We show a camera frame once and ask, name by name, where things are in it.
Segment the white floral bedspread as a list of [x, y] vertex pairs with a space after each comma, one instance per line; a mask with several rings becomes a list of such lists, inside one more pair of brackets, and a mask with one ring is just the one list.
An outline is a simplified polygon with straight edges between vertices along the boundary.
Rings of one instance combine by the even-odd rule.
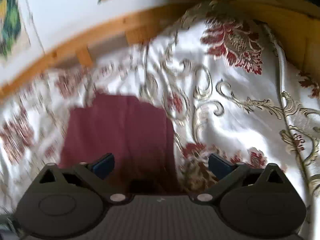
[[150, 43], [117, 49], [92, 69], [48, 71], [1, 105], [1, 211], [15, 208], [46, 163], [60, 163], [71, 110], [106, 94], [165, 111], [182, 191], [217, 183], [208, 168], [217, 153], [252, 168], [278, 164], [318, 212], [318, 88], [266, 24], [198, 5]]

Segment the colourful floral wall cloth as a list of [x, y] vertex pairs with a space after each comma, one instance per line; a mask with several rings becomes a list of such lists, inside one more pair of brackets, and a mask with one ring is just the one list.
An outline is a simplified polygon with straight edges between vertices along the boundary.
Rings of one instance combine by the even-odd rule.
[[1, 0], [1, 64], [30, 47], [18, 0]]

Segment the wooden bed frame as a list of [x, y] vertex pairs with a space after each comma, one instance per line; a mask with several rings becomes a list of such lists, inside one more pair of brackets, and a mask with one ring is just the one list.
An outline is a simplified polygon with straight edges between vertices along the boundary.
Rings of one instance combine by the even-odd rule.
[[[279, 36], [289, 61], [319, 79], [319, 6], [307, 0], [223, 0], [251, 18], [267, 23]], [[128, 44], [156, 36], [165, 25], [178, 19], [195, 1], [171, 3], [152, 9], [127, 12], [87, 28], [73, 38], [37, 57], [16, 78], [1, 87], [6, 98], [29, 80], [69, 56], [90, 67], [88, 46], [124, 33]]]

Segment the maroon knit sweater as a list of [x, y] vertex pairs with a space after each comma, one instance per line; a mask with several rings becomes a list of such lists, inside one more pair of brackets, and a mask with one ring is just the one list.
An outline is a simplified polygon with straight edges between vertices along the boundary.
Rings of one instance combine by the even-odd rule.
[[92, 163], [111, 153], [106, 182], [133, 194], [182, 194], [174, 157], [174, 129], [163, 109], [134, 96], [98, 94], [70, 112], [60, 168]]

